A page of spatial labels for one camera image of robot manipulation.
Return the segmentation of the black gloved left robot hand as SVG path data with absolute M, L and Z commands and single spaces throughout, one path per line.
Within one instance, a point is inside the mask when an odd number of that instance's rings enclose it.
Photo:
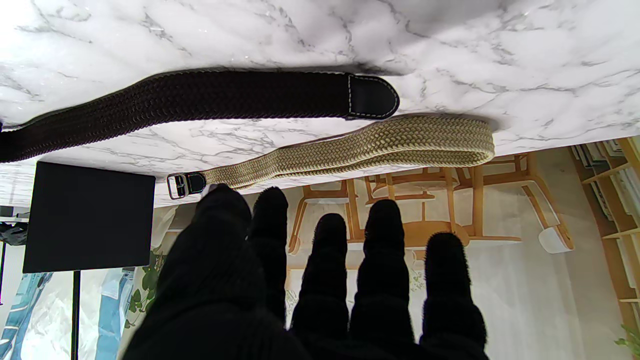
M 157 294 L 124 360 L 486 360 L 466 253 L 449 232 L 426 244 L 422 335 L 409 312 L 409 269 L 397 203 L 369 211 L 354 305 L 348 309 L 346 223 L 327 213 L 314 232 L 286 328 L 288 201 L 262 191 L 253 208 L 211 185 L 171 247 Z

